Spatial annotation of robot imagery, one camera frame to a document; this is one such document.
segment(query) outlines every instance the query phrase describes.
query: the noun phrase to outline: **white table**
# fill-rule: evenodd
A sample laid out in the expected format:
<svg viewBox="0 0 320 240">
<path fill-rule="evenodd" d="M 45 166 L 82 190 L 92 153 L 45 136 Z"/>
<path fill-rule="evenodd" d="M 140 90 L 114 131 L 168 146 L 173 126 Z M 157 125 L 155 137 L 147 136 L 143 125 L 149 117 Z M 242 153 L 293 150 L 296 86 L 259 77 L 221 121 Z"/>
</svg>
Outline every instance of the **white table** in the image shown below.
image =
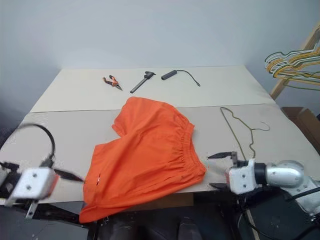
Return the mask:
<svg viewBox="0 0 320 240">
<path fill-rule="evenodd" d="M 194 68 L 192 70 L 192 74 L 196 72 L 197 76 L 201 76 L 201 69 L 202 68 Z M 318 153 L 300 132 L 300 130 L 281 112 L 280 108 L 273 102 L 268 94 L 264 90 L 261 90 L 262 87 L 258 84 L 258 82 L 242 66 L 230 68 L 223 67 L 223 69 L 225 72 L 228 72 L 228 74 L 222 74 L 223 76 L 232 75 L 231 72 L 235 69 L 235 72 L 238 74 L 240 74 L 241 71 L 243 71 L 245 74 L 240 74 L 239 78 L 234 76 L 233 79 L 221 79 L 219 81 L 219 84 L 222 85 L 221 87 L 219 86 L 219 88 L 222 89 L 221 92 L 217 93 L 218 91 L 215 89 L 217 95 L 213 94 L 210 98 L 206 98 L 206 101 L 202 102 L 200 100 L 197 102 L 198 105 L 193 105 L 192 107 L 187 105 L 187 107 L 178 108 L 178 110 L 195 125 L 192 137 L 193 144 L 200 160 L 207 167 L 207 172 L 203 182 L 185 188 L 181 192 L 207 191 L 211 190 L 211 188 L 208 186 L 208 183 L 224 183 L 226 181 L 224 177 L 224 170 L 232 165 L 231 161 L 229 159 L 208 161 L 208 155 L 218 152 L 238 151 L 238 157 L 242 159 L 237 142 L 235 141 L 225 120 L 223 119 L 223 116 L 220 113 L 220 105 L 229 105 L 228 108 L 232 109 L 236 116 L 243 119 L 251 127 L 265 128 L 265 125 L 262 124 L 261 121 L 270 126 L 270 131 L 254 132 L 255 144 L 253 145 L 253 148 L 256 150 L 257 162 L 277 163 L 282 160 L 296 160 L 305 166 L 305 170 L 308 175 L 312 176 L 316 180 L 320 179 L 320 157 Z M 165 69 L 162 72 L 165 73 L 169 72 L 170 70 L 172 69 Z M 100 92 L 101 89 L 97 90 L 97 93 L 99 93 L 100 96 L 90 95 L 90 97 L 92 97 L 90 98 L 90 103 L 83 104 L 86 102 L 87 98 L 82 99 L 80 97 L 81 94 L 73 94 L 73 92 L 77 91 L 73 89 L 74 84 L 68 84 L 68 78 L 66 76 L 71 76 L 70 82 L 74 81 L 73 78 L 75 76 L 76 78 L 80 78 L 80 76 L 86 76 L 87 79 L 92 79 L 90 76 L 96 76 L 96 78 L 98 78 L 97 81 L 102 82 L 100 79 L 102 77 L 101 75 L 113 74 L 115 77 L 117 77 L 118 73 L 114 74 L 114 72 L 111 70 L 106 69 L 74 70 L 74 74 L 72 74 L 72 72 L 73 70 L 61 71 L 61 73 L 57 76 L 59 84 L 56 83 L 56 79 L 50 85 L 44 95 L 34 106 L 32 112 L 30 112 L 24 118 L 23 123 L 33 122 L 46 126 L 51 131 L 56 141 L 55 166 L 60 169 L 74 172 L 81 177 L 85 177 L 91 163 L 94 146 L 101 143 L 107 143 L 119 137 L 113 131 L 111 125 L 113 124 L 114 119 L 119 114 L 120 110 L 103 109 L 118 108 L 118 102 L 110 101 L 100 104 L 98 99 L 102 98 L 102 93 Z M 210 71 L 207 72 L 209 75 L 212 72 L 215 74 L 215 68 L 212 67 L 210 68 Z M 196 78 L 201 83 L 201 87 L 197 87 L 192 79 L 188 79 L 188 76 L 182 76 L 182 73 L 178 74 L 179 76 L 176 75 L 176 77 L 183 79 L 169 78 L 166 80 L 179 82 L 179 84 L 176 86 L 174 83 L 170 84 L 177 88 L 176 91 L 180 91 L 180 88 L 186 84 L 188 86 L 185 89 L 187 98 L 201 99 L 202 94 L 200 93 L 197 93 L 197 95 L 199 94 L 197 97 L 190 97 L 193 94 L 193 89 L 202 89 L 204 93 L 209 94 L 210 91 L 203 86 L 206 86 L 207 84 L 209 85 L 208 82 L 212 81 L 212 79 L 210 79 L 209 76 L 205 77 L 206 74 L 203 73 L 202 78 Z M 237 83 L 237 81 L 241 82 L 242 79 L 246 78 L 247 76 L 250 76 L 249 80 L 245 79 L 242 84 Z M 138 83 L 139 80 L 140 78 L 136 79 L 133 85 Z M 148 93 L 151 91 L 153 80 L 154 82 L 158 81 L 163 83 L 163 81 L 159 79 L 148 80 L 143 85 L 146 88 L 150 88 Z M 118 81 L 125 91 L 131 90 L 129 84 L 127 84 L 124 79 L 118 79 Z M 237 92 L 232 87 L 227 87 L 227 85 L 234 86 L 233 84 L 236 83 L 238 84 L 237 86 L 242 86 L 241 91 L 246 93 L 245 97 L 243 97 L 243 94 L 234 94 L 233 96 L 230 96 L 227 93 L 229 89 L 232 89 L 234 93 Z M 93 94 L 94 91 L 89 89 L 90 85 L 87 87 L 88 92 L 92 92 Z M 110 87 L 107 84 L 103 84 L 102 86 L 99 86 L 99 88 L 104 88 L 104 91 L 108 92 L 114 91 L 114 94 L 122 94 L 121 91 L 115 87 Z M 61 89 L 61 94 L 55 92 L 59 89 Z M 69 92 L 72 93 L 70 94 L 69 98 L 65 98 L 66 94 L 68 93 L 67 89 L 69 89 Z M 168 94 L 169 91 L 162 92 L 158 90 L 159 89 L 157 88 L 152 91 L 155 96 L 157 96 L 157 100 L 170 98 L 175 103 L 172 103 L 173 105 L 179 106 L 179 104 L 182 104 L 178 103 L 177 98 L 171 98 L 171 93 Z M 143 93 L 143 88 L 139 88 L 136 91 L 136 95 L 138 96 L 142 95 Z M 65 104 L 61 105 L 62 102 L 54 101 L 54 99 L 64 99 Z M 195 104 L 193 101 L 186 102 L 188 102 L 188 104 Z M 248 147 L 250 143 L 250 132 L 243 125 L 234 120 L 228 112 L 226 112 L 226 116 L 242 144 L 246 157 L 252 157 L 252 152 Z M 22 169 L 26 167 L 35 167 L 38 166 L 40 161 L 47 156 L 48 152 L 50 151 L 50 147 L 50 141 L 44 132 L 42 132 L 40 129 L 28 128 L 13 134 L 8 139 L 1 149 L 0 159 L 1 161 L 19 163 Z M 80 183 L 60 180 L 52 196 L 46 199 L 44 202 L 53 203 L 82 200 L 83 192 L 82 185 Z"/>
</svg>

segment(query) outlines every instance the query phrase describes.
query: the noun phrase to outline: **orange-handled pliers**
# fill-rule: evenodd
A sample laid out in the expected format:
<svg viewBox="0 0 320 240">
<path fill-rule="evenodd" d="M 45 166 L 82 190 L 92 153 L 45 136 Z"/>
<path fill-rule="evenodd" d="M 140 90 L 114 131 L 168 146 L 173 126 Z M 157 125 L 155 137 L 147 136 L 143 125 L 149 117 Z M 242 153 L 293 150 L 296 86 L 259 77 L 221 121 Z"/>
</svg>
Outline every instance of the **orange-handled pliers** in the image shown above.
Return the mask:
<svg viewBox="0 0 320 240">
<path fill-rule="evenodd" d="M 109 78 L 112 80 L 112 81 L 108 81 L 105 77 L 103 77 L 103 81 L 106 83 L 106 84 L 109 84 L 111 85 L 112 87 L 116 87 L 117 89 L 121 90 L 122 91 L 122 88 L 120 87 L 118 81 L 116 80 L 116 78 L 114 76 L 111 76 L 109 75 Z"/>
</svg>

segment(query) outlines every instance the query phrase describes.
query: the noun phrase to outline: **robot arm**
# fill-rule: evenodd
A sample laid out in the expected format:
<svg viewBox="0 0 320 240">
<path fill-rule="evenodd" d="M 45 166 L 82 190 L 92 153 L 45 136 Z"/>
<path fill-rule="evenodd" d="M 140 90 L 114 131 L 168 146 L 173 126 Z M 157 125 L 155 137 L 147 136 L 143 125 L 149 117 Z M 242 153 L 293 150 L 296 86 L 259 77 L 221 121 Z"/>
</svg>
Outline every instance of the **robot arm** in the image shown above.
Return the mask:
<svg viewBox="0 0 320 240">
<path fill-rule="evenodd" d="M 217 158 L 215 156 L 221 157 L 221 153 L 209 158 Z M 305 175 L 301 163 L 293 160 L 278 164 L 256 163 L 254 159 L 239 161 L 236 152 L 229 152 L 228 156 L 233 161 L 233 166 L 225 173 L 231 192 L 245 194 L 259 185 L 279 187 L 312 218 L 320 218 L 320 183 Z"/>
<path fill-rule="evenodd" d="M 4 205 L 7 207 L 12 207 L 17 201 L 29 205 L 26 218 L 32 219 L 39 200 L 51 195 L 59 177 L 81 183 L 83 180 L 71 172 L 53 168 L 56 145 L 48 129 L 35 123 L 23 124 L 19 129 L 28 127 L 45 131 L 51 141 L 51 152 L 39 167 L 27 168 L 22 173 L 17 172 L 18 164 L 0 162 L 0 198 L 6 199 Z"/>
</svg>

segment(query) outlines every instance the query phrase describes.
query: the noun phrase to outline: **elastic waistband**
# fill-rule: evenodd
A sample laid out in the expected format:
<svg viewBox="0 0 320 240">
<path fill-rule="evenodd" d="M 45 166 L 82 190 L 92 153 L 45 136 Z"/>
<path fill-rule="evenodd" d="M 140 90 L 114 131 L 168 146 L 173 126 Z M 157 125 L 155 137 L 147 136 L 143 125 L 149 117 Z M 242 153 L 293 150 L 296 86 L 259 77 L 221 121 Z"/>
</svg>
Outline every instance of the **elastic waistband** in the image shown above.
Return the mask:
<svg viewBox="0 0 320 240">
<path fill-rule="evenodd" d="M 185 166 L 188 171 L 193 171 L 197 174 L 204 174 L 206 168 L 199 160 L 194 145 L 192 143 L 192 133 L 195 126 L 188 122 L 185 126 L 184 134 L 182 136 L 182 150 Z"/>
</svg>

